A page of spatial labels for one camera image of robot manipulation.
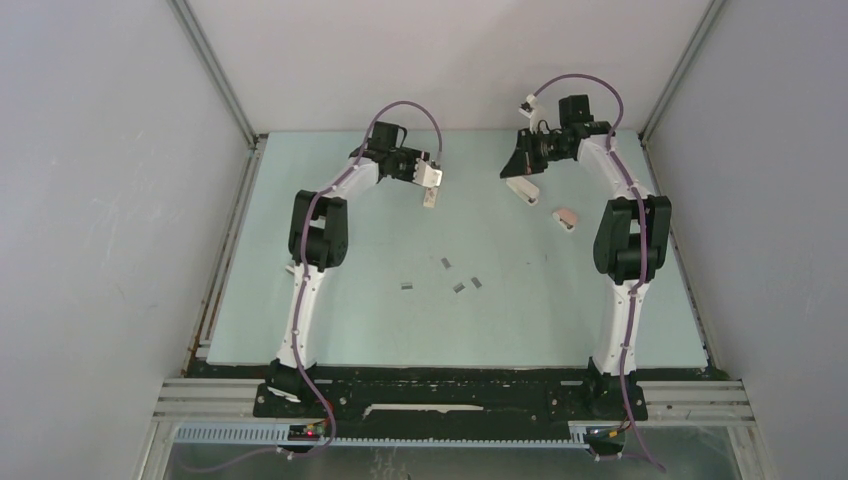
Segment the small white staple box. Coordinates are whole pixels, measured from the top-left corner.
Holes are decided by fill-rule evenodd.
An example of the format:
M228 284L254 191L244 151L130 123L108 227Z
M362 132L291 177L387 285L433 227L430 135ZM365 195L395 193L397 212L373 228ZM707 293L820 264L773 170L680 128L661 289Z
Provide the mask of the small white staple box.
M427 188L425 190L425 195L424 195L422 205L425 208L433 209L436 206L437 198L438 198L438 188L437 187Z

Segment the small pink stapler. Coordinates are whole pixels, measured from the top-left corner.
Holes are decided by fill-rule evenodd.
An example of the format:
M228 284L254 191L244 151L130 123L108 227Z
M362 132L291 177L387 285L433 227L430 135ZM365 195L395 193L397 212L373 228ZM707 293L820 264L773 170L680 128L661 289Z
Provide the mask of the small pink stapler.
M565 231L574 231L578 222L579 216L568 208L559 208L552 213L552 217Z

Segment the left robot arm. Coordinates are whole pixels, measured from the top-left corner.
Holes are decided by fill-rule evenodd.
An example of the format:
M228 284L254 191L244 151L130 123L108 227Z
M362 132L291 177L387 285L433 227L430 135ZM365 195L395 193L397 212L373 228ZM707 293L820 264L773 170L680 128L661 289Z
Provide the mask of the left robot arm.
M335 178L317 191L301 190L295 196L288 238L293 297L266 379L278 404L292 416L308 414L316 403L316 390L305 378L317 362L310 336L317 332L314 313L322 284L347 256L350 201L385 178L413 182L430 160L428 152L404 145L407 135L400 125L376 122Z

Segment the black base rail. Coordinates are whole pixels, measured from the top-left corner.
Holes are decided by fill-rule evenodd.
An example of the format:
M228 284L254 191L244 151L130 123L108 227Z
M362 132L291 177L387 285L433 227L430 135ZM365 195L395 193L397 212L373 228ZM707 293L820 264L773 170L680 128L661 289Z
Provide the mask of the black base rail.
M353 438L560 440L579 422L627 426L648 418L633 376L625 384L576 368L388 368L314 366L310 401L273 395L266 379L253 415L313 419L326 433Z

